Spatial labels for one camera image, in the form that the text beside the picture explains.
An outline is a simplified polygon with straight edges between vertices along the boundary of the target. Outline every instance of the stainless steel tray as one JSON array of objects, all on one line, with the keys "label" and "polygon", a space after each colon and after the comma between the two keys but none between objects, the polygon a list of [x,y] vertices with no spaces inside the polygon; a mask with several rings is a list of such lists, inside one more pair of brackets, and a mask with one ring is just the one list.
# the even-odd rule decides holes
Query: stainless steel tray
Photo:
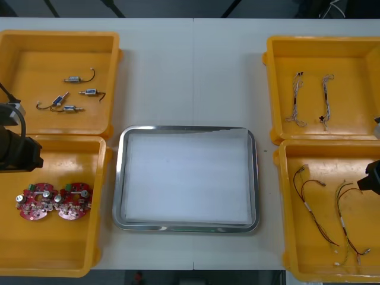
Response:
[{"label": "stainless steel tray", "polygon": [[[248,167],[248,198],[250,213],[249,223],[210,223],[199,221],[151,221],[127,218],[124,214],[124,200],[128,199],[127,180],[130,176],[128,169],[127,154],[128,140],[132,134],[198,134],[216,131],[246,130],[247,133],[247,167]],[[114,223],[125,230],[154,230],[154,231],[175,231],[175,232],[219,232],[219,233],[243,233],[250,232],[257,227],[259,222],[258,207],[258,168],[257,152],[254,136],[245,128],[235,127],[213,127],[213,126],[131,126],[124,130],[120,137],[118,162],[116,166],[115,193],[113,199],[112,215]]]}]

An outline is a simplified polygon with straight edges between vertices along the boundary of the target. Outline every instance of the red circuit board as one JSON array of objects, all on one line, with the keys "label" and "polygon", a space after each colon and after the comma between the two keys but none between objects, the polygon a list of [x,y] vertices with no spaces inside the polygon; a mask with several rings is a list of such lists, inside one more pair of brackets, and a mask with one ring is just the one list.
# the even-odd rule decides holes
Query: red circuit board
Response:
[{"label": "red circuit board", "polygon": [[51,197],[45,198],[42,194],[46,191],[49,191],[50,196],[58,193],[53,189],[53,185],[48,183],[38,183],[35,186],[34,191],[24,190],[23,201],[16,203],[17,209],[20,210],[20,216],[31,221],[45,218],[48,212],[54,209]]},{"label": "red circuit board", "polygon": [[62,201],[60,203],[54,202],[54,207],[63,219],[79,219],[91,209],[93,190],[88,184],[81,182],[69,184],[57,195],[62,197]]}]

